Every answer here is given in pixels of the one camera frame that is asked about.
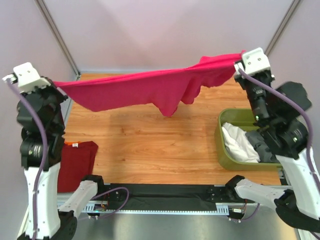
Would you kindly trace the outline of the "olive green plastic bin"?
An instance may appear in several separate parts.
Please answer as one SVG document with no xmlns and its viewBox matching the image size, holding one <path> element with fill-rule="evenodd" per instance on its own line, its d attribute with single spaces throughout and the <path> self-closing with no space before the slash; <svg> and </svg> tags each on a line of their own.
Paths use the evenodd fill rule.
<svg viewBox="0 0 320 240">
<path fill-rule="evenodd" d="M 219 164 L 229 171 L 276 171 L 279 163 L 262 162 L 246 133 L 257 129 L 249 108 L 227 108 L 220 112 L 214 132 Z"/>
</svg>

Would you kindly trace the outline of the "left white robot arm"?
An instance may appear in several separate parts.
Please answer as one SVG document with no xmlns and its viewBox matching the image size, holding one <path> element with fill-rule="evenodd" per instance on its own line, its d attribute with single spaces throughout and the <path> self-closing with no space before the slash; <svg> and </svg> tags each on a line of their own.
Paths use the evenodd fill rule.
<svg viewBox="0 0 320 240">
<path fill-rule="evenodd" d="M 58 206 L 65 124 L 61 103 L 68 97 L 53 83 L 18 95 L 17 122 L 22 126 L 21 165 L 28 187 L 28 219 L 20 240 L 71 240 L 87 203 L 105 196 L 103 178 L 86 175 L 71 197 Z"/>
</svg>

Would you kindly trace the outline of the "orange folded t-shirt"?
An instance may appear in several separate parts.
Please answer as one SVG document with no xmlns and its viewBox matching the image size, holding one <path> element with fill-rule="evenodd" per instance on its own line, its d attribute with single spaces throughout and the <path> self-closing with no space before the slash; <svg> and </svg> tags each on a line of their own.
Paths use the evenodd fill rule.
<svg viewBox="0 0 320 240">
<path fill-rule="evenodd" d="M 64 142 L 65 145 L 71 146 L 71 147 L 74 147 L 74 148 L 78 148 L 80 143 L 81 142 L 79 142 L 79 141 L 77 141 L 77 142 L 67 142 L 67 141 L 65 141 Z"/>
</svg>

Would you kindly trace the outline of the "pink t-shirt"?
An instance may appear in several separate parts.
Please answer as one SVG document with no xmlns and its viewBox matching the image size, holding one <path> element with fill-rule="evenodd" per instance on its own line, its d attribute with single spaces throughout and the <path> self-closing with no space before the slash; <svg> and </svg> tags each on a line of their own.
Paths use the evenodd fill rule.
<svg viewBox="0 0 320 240">
<path fill-rule="evenodd" d="M 54 84 L 92 112 L 153 104 L 163 116 L 170 117 L 180 102 L 192 104 L 202 87 L 219 87 L 228 81 L 241 57 L 241 53 L 203 56 L 197 64 L 186 68 Z"/>
</svg>

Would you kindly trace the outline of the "white t-shirt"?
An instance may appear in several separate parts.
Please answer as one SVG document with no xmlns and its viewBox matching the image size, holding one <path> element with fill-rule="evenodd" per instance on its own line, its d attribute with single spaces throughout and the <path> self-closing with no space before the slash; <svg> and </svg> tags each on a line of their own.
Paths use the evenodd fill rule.
<svg viewBox="0 0 320 240">
<path fill-rule="evenodd" d="M 229 155 L 241 163 L 259 163 L 259 155 L 240 127 L 225 122 L 222 127 L 224 145 Z"/>
</svg>

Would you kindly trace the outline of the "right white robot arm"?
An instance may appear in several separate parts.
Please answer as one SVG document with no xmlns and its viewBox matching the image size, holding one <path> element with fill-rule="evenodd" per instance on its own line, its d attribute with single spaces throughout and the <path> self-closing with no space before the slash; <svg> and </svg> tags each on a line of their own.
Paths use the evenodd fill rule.
<svg viewBox="0 0 320 240">
<path fill-rule="evenodd" d="M 269 70 L 253 76 L 240 71 L 234 79 L 246 91 L 260 148 L 280 162 L 291 188 L 276 189 L 236 175 L 226 184 L 226 198 L 262 204 L 287 225 L 319 233 L 320 176 L 312 156 L 312 126 L 309 119 L 298 120 L 312 105 L 305 88 L 292 81 L 272 88 L 274 76 Z"/>
</svg>

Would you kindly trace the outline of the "dark red folded t-shirt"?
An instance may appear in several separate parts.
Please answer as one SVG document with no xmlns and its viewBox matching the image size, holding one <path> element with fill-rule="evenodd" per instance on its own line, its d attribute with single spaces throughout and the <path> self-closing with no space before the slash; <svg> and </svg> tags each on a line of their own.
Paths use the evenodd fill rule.
<svg viewBox="0 0 320 240">
<path fill-rule="evenodd" d="M 82 179 L 92 174 L 98 149 L 93 141 L 80 142 L 79 147 L 64 144 L 57 181 L 58 193 L 74 192 Z"/>
</svg>

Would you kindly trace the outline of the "grey t-shirt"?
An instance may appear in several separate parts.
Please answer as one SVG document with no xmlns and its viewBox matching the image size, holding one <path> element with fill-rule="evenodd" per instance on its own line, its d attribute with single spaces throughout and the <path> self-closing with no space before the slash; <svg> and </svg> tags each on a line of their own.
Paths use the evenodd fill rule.
<svg viewBox="0 0 320 240">
<path fill-rule="evenodd" d="M 276 156 L 272 154 L 264 138 L 256 130 L 246 132 L 245 136 L 249 143 L 252 145 L 253 149 L 257 152 L 260 163 L 280 163 L 277 160 Z"/>
</svg>

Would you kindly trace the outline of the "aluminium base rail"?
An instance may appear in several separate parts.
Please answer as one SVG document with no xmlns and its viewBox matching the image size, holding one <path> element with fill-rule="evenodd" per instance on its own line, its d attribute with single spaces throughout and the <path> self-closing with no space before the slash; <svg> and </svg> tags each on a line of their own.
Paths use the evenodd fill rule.
<svg viewBox="0 0 320 240">
<path fill-rule="evenodd" d="M 71 197 L 57 206 L 58 172 L 25 173 L 29 190 L 27 228 L 21 240 L 70 240 L 88 202 L 107 201 L 109 215 L 121 210 L 160 212 L 212 212 L 219 201 L 253 201 L 273 209 L 289 226 L 309 230 L 309 217 L 299 210 L 291 189 L 256 184 L 236 175 L 225 186 L 184 184 L 109 184 L 100 175 L 86 175 Z"/>
</svg>

